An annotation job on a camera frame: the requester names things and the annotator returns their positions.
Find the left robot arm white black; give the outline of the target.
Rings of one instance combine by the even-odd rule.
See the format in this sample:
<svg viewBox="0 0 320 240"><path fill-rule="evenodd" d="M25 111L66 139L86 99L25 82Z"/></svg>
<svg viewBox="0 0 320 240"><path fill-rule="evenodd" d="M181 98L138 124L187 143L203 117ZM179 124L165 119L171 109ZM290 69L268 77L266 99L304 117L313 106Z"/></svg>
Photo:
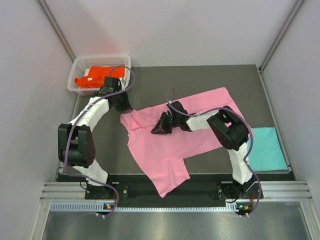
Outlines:
<svg viewBox="0 0 320 240"><path fill-rule="evenodd" d="M111 109L118 113L132 110L121 78L107 76L102 87L94 92L79 115L57 130L58 159L66 168L78 171L85 179L87 200L109 199L117 194L110 175L96 160L93 130L100 119Z"/></svg>

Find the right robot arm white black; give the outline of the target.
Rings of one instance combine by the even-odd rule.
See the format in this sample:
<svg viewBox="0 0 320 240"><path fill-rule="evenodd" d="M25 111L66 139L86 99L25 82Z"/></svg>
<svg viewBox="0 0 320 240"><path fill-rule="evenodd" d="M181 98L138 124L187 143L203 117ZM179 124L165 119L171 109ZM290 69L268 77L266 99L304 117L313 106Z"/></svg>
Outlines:
<svg viewBox="0 0 320 240"><path fill-rule="evenodd" d="M169 101L154 128L155 135L171 134L173 128L185 132L212 130L218 142L227 149L232 166L232 183L218 185L219 198L232 203L250 195L255 173L249 164L253 133L240 114L225 105L204 113L188 113L179 101Z"/></svg>

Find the pink t shirt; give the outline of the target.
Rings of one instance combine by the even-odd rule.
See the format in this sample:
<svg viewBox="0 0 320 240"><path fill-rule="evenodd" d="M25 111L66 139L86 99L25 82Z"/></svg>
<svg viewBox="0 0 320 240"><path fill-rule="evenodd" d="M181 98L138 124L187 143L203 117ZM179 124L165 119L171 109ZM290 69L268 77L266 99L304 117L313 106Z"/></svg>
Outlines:
<svg viewBox="0 0 320 240"><path fill-rule="evenodd" d="M180 98L178 101L191 114L228 106L243 117L225 87ZM190 179L185 158L222 147L211 129L188 132L177 127L172 130L172 134L152 134L152 129L166 110L164 103L120 116L120 122L128 131L128 149L161 198ZM247 143L237 153L227 151L230 154L233 179L240 184L246 183L253 175L243 160L247 153Z"/></svg>

